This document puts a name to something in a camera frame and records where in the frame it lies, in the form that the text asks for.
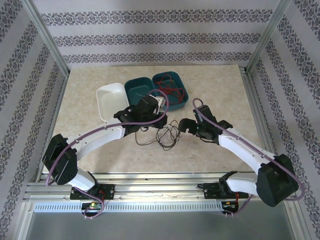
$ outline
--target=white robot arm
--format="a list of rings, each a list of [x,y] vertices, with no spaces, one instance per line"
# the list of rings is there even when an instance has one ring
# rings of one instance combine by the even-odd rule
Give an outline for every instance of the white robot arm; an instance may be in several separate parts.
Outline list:
[[[54,136],[43,158],[43,162],[49,170],[52,168],[57,156],[66,146],[75,142],[73,148],[65,151],[58,164],[53,168],[52,176],[54,181],[58,185],[70,184],[84,192],[97,196],[101,190],[99,183],[89,172],[78,168],[77,161],[92,150],[110,141],[135,133],[141,127],[163,128],[167,123],[167,116],[154,124],[143,125],[144,122],[159,118],[161,115],[159,113],[160,104],[162,103],[159,103],[154,97],[145,96],[137,106],[119,111],[114,115],[114,118],[102,124],[100,128],[103,130],[94,132],[81,140],[78,139],[91,131],[68,138],[63,138],[61,134]],[[223,129],[227,129],[227,131],[222,131],[204,120],[198,114],[198,111]],[[209,143],[214,143],[228,149],[247,163],[253,170],[252,173],[231,171],[221,177],[219,183],[212,186],[216,188],[214,191],[218,192],[217,198],[223,199],[226,196],[230,196],[230,194],[242,192],[257,195],[267,205],[274,207],[298,190],[297,182],[267,159],[269,157],[294,174],[291,160],[286,155],[275,156],[273,153],[267,152],[246,140],[228,122],[224,120],[217,122],[206,105],[198,107],[197,110],[194,109],[193,112],[196,121],[188,118],[182,119],[179,123],[179,130],[181,132],[186,132],[188,129],[189,133],[202,140],[209,140]],[[141,124],[106,127],[111,124],[132,122],[140,122]],[[264,157],[258,154],[257,150],[263,152]]]
[[[167,116],[160,112],[163,105],[162,97],[147,95],[137,105],[117,112],[98,128],[67,138],[58,134],[51,139],[42,161],[58,185],[70,184],[95,196],[100,189],[99,183],[89,172],[79,168],[77,161],[94,149],[135,133],[141,127],[162,129],[167,124]]]
[[[209,140],[204,142],[228,149],[254,171],[252,173],[231,171],[221,177],[219,183],[210,186],[211,189],[217,188],[213,190],[217,193],[217,198],[223,198],[230,193],[242,192],[259,196],[265,204],[274,207],[298,190],[297,181],[289,175],[291,173],[294,176],[294,169],[291,160],[286,155],[275,156],[245,139],[227,121],[217,122],[207,105],[194,109],[193,113],[196,121],[188,118],[182,119],[179,123],[181,132],[186,132],[188,129],[188,133],[203,141],[204,139]],[[285,171],[279,168],[278,164],[284,167]],[[198,187],[209,190],[203,184],[199,184]]]

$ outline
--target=white container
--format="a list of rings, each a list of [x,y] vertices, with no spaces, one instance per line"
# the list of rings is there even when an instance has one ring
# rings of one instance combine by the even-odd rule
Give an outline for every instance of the white container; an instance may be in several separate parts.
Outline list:
[[[100,118],[107,122],[114,114],[129,107],[125,87],[121,83],[112,83],[96,91]]]

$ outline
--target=wallpaper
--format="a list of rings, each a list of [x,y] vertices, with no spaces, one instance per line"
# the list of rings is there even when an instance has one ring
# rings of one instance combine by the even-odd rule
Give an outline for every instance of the wallpaper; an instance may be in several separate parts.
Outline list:
[[[19,0],[0,0],[0,239],[33,181],[64,76]]]
[[[34,0],[69,67],[245,66],[278,0]]]
[[[305,187],[300,201],[320,239],[320,39],[316,1],[293,1],[252,72],[277,154],[286,153]]]

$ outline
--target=teal container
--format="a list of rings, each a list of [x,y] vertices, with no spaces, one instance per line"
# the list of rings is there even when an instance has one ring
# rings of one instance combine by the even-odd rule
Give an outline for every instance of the teal container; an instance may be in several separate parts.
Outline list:
[[[182,83],[182,80],[181,80],[180,76],[178,75],[178,73],[176,73],[174,71],[167,71],[167,72],[158,73],[153,76],[152,83],[153,83],[155,89],[159,89],[160,86],[164,88],[166,85],[169,85],[170,87],[173,85],[173,88],[175,88],[175,89],[183,89],[184,90],[184,96],[183,96],[183,99],[180,103],[178,103],[179,99],[176,96],[168,94],[169,103],[173,103],[173,104],[169,104],[168,111],[174,111],[177,109],[181,109],[186,105],[186,103],[189,99],[189,96],[188,96],[187,90],[186,90],[184,84]]]
[[[126,96],[129,101],[129,105],[137,105],[143,96],[146,96],[148,92],[155,89],[155,85],[148,77],[139,77],[127,81],[124,84]]]

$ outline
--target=metal bracket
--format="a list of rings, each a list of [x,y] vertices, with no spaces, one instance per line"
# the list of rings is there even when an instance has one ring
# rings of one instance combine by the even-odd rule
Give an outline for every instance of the metal bracket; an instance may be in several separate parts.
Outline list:
[[[100,184],[98,195],[96,197],[103,200],[113,200],[115,196],[114,184]],[[91,197],[79,192],[74,187],[71,188],[70,200],[93,200]]]

